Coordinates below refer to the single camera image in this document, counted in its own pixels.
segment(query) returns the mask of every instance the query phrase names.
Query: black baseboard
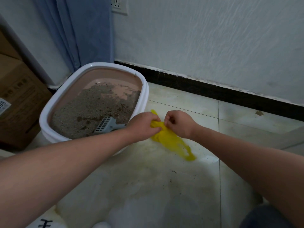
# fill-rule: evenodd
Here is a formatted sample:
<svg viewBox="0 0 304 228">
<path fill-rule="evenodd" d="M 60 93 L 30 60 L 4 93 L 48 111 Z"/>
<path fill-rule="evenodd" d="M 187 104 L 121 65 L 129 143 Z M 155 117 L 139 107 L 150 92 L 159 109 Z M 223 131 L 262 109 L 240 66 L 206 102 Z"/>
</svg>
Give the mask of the black baseboard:
<svg viewBox="0 0 304 228">
<path fill-rule="evenodd" d="M 304 122 L 304 107 L 256 96 L 164 72 L 115 61 L 140 72 L 148 82 Z"/>
</svg>

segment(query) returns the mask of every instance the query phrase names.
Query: blue curtain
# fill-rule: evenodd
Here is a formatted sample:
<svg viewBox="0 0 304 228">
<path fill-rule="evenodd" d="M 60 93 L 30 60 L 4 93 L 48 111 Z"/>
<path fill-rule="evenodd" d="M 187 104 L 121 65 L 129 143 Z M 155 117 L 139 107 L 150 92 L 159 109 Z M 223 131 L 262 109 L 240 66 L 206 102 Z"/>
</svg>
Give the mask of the blue curtain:
<svg viewBox="0 0 304 228">
<path fill-rule="evenodd" d="M 111 0 L 34 0 L 67 66 L 114 62 Z"/>
</svg>

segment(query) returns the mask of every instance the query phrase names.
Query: label on box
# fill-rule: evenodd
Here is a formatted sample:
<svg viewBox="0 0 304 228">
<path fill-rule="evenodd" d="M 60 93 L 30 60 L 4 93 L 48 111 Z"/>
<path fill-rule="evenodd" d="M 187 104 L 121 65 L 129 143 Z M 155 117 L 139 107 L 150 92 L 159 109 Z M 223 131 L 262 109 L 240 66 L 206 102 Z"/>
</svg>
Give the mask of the label on box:
<svg viewBox="0 0 304 228">
<path fill-rule="evenodd" d="M 3 98 L 0 98 L 0 115 L 4 113 L 12 104 L 10 104 L 8 101 L 4 100 Z"/>
</svg>

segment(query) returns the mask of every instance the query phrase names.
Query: hand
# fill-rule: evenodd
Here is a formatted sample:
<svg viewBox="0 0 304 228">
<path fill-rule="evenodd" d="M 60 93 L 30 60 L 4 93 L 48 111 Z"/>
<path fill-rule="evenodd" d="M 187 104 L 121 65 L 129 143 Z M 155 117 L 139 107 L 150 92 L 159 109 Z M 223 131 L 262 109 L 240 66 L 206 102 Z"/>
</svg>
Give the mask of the hand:
<svg viewBox="0 0 304 228">
<path fill-rule="evenodd" d="M 161 127 L 152 128 L 151 121 L 160 122 L 161 120 L 156 114 L 145 112 L 134 116 L 129 121 L 126 129 L 131 134 L 133 142 L 146 140 L 162 130 Z"/>
<path fill-rule="evenodd" d="M 168 111 L 165 117 L 165 126 L 181 138 L 191 139 L 197 125 L 190 115 L 180 110 Z"/>
</svg>

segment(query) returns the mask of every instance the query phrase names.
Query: forearm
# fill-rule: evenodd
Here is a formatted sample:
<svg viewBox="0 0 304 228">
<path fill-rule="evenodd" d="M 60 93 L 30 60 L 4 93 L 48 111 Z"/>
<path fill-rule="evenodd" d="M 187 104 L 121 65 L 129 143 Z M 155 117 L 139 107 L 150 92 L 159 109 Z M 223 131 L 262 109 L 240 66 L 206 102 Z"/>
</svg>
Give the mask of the forearm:
<svg viewBox="0 0 304 228">
<path fill-rule="evenodd" d="M 52 144 L 0 162 L 0 227 L 24 227 L 132 143 L 125 129 Z"/>
<path fill-rule="evenodd" d="M 265 196 L 295 225 L 303 225 L 304 157 L 260 147 L 197 126 L 198 142 Z"/>
</svg>

